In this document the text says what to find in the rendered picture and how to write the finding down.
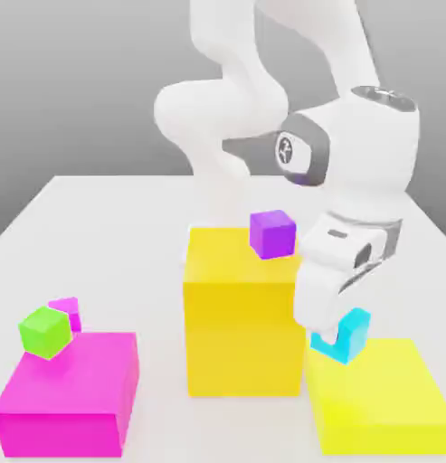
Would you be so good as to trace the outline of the large lemon yellow box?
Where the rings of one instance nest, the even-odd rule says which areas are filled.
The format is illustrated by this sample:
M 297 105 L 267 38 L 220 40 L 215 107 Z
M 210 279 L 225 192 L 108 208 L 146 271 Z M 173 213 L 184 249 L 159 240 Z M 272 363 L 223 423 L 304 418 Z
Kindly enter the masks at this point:
M 407 338 L 372 338 L 349 364 L 314 349 L 306 382 L 325 455 L 446 455 L 446 400 Z

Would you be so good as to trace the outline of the small purple cube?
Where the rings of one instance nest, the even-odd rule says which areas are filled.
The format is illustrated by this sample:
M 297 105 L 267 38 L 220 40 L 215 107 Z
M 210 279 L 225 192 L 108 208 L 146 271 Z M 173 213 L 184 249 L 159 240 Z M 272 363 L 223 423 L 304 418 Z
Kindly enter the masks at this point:
M 250 245 L 262 260 L 292 255 L 296 231 L 296 223 L 282 210 L 250 215 Z

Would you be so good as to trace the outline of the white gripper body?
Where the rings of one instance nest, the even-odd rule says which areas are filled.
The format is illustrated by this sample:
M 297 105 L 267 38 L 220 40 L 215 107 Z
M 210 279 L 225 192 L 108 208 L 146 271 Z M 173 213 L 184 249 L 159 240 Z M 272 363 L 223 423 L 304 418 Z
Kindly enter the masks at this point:
M 348 274 L 315 261 L 302 261 L 295 283 L 293 316 L 311 332 L 322 333 L 337 324 L 334 305 Z

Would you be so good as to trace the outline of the small green cube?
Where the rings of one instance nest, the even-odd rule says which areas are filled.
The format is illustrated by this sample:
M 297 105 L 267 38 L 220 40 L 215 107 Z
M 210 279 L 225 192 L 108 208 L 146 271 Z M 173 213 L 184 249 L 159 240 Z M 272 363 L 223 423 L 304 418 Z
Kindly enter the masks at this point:
M 72 340 L 66 313 L 46 306 L 37 308 L 18 324 L 26 353 L 51 360 Z

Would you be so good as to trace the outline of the large magenta box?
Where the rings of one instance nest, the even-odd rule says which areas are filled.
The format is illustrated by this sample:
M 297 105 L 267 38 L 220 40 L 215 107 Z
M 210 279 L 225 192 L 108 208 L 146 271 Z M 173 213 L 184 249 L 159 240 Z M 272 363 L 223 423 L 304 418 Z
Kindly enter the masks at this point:
M 81 333 L 50 361 L 24 354 L 0 395 L 8 458 L 119 458 L 139 378 L 133 333 Z

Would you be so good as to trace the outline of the small magenta cube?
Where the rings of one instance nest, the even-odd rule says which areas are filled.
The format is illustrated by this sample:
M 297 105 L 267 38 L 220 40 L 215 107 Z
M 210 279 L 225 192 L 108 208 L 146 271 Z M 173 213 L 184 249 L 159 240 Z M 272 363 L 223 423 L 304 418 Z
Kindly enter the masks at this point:
M 71 331 L 73 333 L 81 332 L 81 315 L 79 301 L 76 297 L 50 300 L 48 307 L 66 313 L 70 321 Z

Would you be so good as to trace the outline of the large golden yellow box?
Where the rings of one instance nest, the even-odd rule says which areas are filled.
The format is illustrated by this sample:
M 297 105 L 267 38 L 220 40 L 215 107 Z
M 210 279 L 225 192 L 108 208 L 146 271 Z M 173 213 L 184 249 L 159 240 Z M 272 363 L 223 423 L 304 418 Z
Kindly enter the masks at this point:
M 305 329 L 293 317 L 300 256 L 262 260 L 245 228 L 194 228 L 183 278 L 188 393 L 295 397 Z

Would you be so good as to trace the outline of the small cyan cube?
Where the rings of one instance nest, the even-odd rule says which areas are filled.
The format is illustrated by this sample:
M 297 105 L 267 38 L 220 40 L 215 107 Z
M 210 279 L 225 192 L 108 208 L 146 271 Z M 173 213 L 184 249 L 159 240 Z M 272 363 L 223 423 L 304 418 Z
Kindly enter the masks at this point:
M 364 349 L 370 320 L 369 312 L 355 307 L 339 321 L 334 344 L 326 343 L 319 334 L 313 333 L 310 348 L 347 365 Z

